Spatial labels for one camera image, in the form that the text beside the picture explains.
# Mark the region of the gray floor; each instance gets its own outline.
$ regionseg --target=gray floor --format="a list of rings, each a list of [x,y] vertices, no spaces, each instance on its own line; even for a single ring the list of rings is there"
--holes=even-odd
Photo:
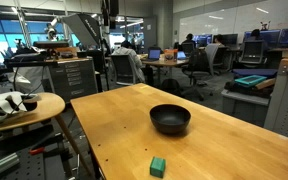
[[[182,73],[181,69],[173,68],[172,74],[173,74],[173,79],[176,79],[184,90],[190,87],[189,78]],[[167,78],[168,78],[168,74],[161,75],[162,81]],[[209,107],[211,109],[221,111],[222,110],[221,91],[223,90],[225,82],[230,81],[232,79],[233,79],[233,75],[231,73],[223,73],[220,76],[215,76],[212,79],[206,81],[208,86],[200,90],[205,95],[204,101],[199,101],[198,97],[194,95],[193,93],[185,96],[185,99],[196,102],[198,104]],[[116,85],[112,81],[109,81],[109,85],[110,85],[110,89],[123,87],[123,86]],[[107,91],[104,75],[102,75],[102,86],[103,86],[103,89]],[[210,89],[213,91],[213,96],[209,96]],[[82,156],[86,158],[87,164],[89,165],[90,168],[92,168],[93,166],[92,166],[91,158],[88,155],[89,146],[88,146],[87,139],[85,138],[84,132],[79,124],[79,121],[76,118],[73,118],[73,116],[74,116],[74,112],[71,107],[68,107],[66,111],[62,113],[62,117],[64,118],[67,125],[69,125],[70,122],[72,121],[71,125],[69,126],[69,129],[75,141],[77,142],[79,148],[81,149]],[[57,123],[55,121],[52,121],[52,122],[53,122],[55,129],[57,131],[60,131],[60,128],[58,127]],[[71,158],[70,160],[70,165],[72,168],[77,166],[77,156],[75,154],[74,154],[74,157]],[[94,177],[88,176],[87,173],[85,172],[85,169],[82,166],[80,166],[79,178],[80,179],[92,179],[92,180],[95,179]]]

